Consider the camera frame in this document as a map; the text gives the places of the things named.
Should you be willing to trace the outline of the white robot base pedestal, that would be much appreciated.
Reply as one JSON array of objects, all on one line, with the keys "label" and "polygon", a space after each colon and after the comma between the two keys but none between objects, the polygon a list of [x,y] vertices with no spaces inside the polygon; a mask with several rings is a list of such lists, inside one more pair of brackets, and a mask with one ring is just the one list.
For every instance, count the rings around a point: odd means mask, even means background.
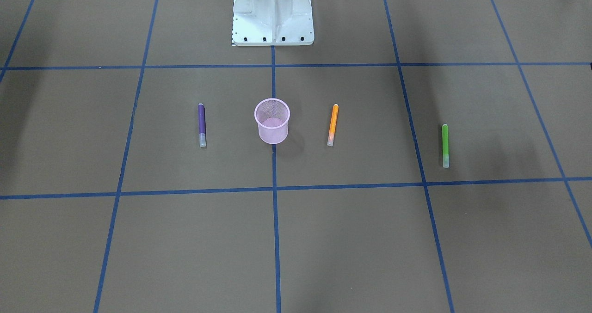
[{"label": "white robot base pedestal", "polygon": [[307,46],[315,41],[312,0],[233,0],[234,46]]}]

